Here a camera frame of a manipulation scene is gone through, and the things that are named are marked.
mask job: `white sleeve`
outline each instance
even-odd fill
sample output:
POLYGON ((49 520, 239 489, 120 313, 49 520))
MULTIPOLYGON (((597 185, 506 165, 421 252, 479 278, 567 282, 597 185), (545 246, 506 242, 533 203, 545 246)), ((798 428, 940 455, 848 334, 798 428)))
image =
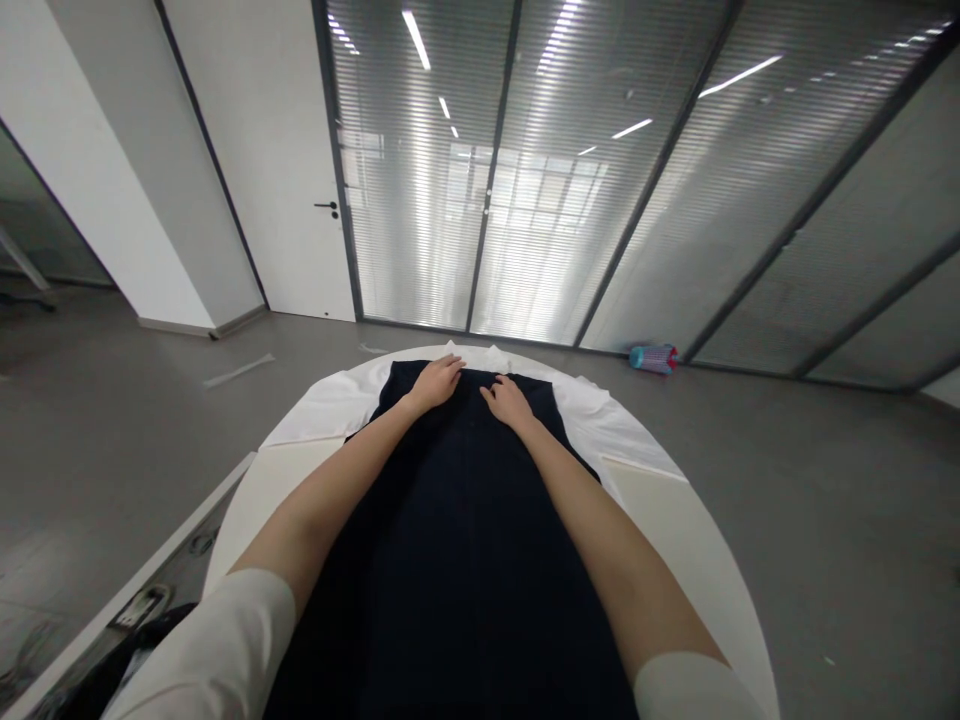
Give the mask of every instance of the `white sleeve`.
POLYGON ((733 670, 706 655, 676 652, 647 662, 633 684, 643 720, 763 720, 733 670))
POLYGON ((293 629, 290 587, 266 570, 227 575, 157 646, 106 720, 259 718, 293 629))

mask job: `hand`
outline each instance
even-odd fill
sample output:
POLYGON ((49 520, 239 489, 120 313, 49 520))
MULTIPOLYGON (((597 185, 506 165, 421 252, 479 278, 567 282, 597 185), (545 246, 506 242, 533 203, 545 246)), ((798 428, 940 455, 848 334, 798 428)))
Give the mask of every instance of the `hand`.
POLYGON ((530 403, 523 396, 523 390, 506 375, 497 375, 497 382, 487 390, 480 388, 480 394, 490 406, 490 412, 504 425, 508 425, 514 432, 536 420, 530 403))
POLYGON ((434 360, 420 371, 420 377, 405 399, 420 415, 442 405, 453 395, 460 381, 460 370, 465 366, 459 355, 444 355, 434 360))

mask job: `forearm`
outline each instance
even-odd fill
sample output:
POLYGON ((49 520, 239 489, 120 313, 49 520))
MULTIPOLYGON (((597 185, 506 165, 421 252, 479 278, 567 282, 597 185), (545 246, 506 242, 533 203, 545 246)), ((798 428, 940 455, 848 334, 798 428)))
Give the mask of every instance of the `forearm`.
POLYGON ((330 548, 423 409, 404 397, 344 443, 286 499, 231 568, 262 568, 293 591, 299 617, 330 548))
POLYGON ((590 575, 630 681, 666 652, 725 663, 673 573, 623 509, 539 420, 515 430, 590 575))

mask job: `person's left hand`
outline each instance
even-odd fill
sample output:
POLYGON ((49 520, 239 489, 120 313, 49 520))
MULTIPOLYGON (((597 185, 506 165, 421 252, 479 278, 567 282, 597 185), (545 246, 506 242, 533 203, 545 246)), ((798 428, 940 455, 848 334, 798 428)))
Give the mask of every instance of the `person's left hand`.
POLYGON ((406 398, 411 406, 422 415, 445 403, 453 395, 460 381, 460 370, 466 365, 459 355, 444 355, 427 365, 420 372, 413 389, 407 393, 406 398))

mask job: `table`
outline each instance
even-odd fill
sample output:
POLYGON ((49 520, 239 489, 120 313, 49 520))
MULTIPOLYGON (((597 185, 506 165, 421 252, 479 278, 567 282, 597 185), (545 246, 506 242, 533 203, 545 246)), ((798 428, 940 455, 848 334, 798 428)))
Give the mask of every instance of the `table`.
MULTIPOLYGON (((432 360, 442 345, 413 348, 375 362, 432 360)), ((547 366, 507 353, 514 372, 547 366)), ((283 499, 343 438, 263 448, 240 481, 207 571, 204 595, 223 577, 283 499)), ((771 720, 779 720, 776 686, 763 632, 737 562, 689 483, 604 460, 627 513, 663 556, 730 665, 771 720)))

